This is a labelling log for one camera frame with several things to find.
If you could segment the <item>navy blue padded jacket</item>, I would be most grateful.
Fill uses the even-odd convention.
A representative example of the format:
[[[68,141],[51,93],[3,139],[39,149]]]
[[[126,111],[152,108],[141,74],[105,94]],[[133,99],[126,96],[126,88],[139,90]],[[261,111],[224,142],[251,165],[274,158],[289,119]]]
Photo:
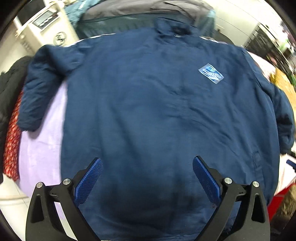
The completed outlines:
[[[236,183],[259,182],[271,201],[295,119],[285,93],[243,48],[166,18],[70,47],[45,45],[28,66],[22,131],[40,127],[63,81],[61,175],[102,160],[81,206],[100,238],[193,240],[214,210],[195,156]]]

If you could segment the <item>lilac bed sheet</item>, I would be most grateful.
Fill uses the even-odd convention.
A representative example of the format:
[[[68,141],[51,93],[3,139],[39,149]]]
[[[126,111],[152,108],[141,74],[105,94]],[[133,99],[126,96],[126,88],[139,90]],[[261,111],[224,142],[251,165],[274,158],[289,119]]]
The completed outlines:
[[[50,101],[41,126],[35,132],[22,132],[18,155],[20,189],[28,196],[29,206],[37,183],[60,184],[61,145],[67,103],[67,84],[63,82]]]

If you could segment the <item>red bed base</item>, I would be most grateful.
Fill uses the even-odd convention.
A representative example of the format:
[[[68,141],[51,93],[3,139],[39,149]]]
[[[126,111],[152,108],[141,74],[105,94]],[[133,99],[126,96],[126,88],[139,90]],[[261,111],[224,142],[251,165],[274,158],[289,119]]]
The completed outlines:
[[[274,217],[276,211],[278,210],[280,204],[282,203],[285,195],[288,193],[289,189],[294,186],[295,183],[292,183],[291,185],[289,185],[287,188],[281,190],[279,193],[277,193],[271,203],[268,205],[267,207],[267,211],[268,211],[268,216],[269,216],[269,220],[271,221],[272,218]]]

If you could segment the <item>red patterned cloth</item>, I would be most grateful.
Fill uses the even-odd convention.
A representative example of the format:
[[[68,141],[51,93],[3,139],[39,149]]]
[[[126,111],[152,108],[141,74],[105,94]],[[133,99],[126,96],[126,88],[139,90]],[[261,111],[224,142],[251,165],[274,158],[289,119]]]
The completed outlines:
[[[19,176],[19,148],[21,141],[21,130],[17,125],[21,98],[23,91],[18,95],[15,107],[13,109],[11,119],[6,134],[6,142],[4,146],[3,156],[3,173],[12,180],[16,181]]]

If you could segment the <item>gold satin pillow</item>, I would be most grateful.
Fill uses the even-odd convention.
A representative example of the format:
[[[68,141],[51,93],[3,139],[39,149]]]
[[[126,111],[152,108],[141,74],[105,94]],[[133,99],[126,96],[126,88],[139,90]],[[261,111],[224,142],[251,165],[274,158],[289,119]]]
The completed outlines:
[[[293,112],[296,110],[296,95],[293,85],[288,80],[287,76],[280,71],[278,68],[269,77],[271,83],[275,84],[279,89],[281,89],[287,96],[290,104],[292,106]]]

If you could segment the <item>black garment at bedside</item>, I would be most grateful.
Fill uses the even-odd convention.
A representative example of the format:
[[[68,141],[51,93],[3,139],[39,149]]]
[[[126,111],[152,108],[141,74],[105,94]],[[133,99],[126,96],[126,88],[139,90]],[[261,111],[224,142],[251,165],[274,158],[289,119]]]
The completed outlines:
[[[6,134],[9,121],[16,105],[18,96],[22,90],[27,68],[31,61],[31,56],[25,56],[17,60],[7,72],[1,73],[1,183],[3,183],[3,159]]]

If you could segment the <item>white appliance with logo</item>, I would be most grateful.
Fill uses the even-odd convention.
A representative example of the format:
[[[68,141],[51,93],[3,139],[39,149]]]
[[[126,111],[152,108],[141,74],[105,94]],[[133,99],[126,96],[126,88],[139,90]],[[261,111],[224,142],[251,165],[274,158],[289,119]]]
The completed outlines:
[[[69,46],[79,38],[64,10],[64,1],[44,1],[46,7],[21,25],[14,18],[16,39],[34,55],[43,45]]]

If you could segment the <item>light blue garment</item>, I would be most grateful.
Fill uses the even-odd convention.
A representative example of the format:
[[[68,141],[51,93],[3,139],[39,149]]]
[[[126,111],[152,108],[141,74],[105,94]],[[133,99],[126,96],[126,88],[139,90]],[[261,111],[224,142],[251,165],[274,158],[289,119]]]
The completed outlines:
[[[89,9],[92,1],[75,1],[74,3],[65,6],[64,10],[73,27],[76,27],[81,16]]]

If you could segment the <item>white framed monitor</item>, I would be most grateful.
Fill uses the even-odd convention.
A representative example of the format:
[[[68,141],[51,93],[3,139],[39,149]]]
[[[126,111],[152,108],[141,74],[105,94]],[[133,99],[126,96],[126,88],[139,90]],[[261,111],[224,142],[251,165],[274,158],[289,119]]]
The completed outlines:
[[[31,17],[45,8],[43,0],[31,0],[18,13],[17,17],[21,25],[24,25]]]

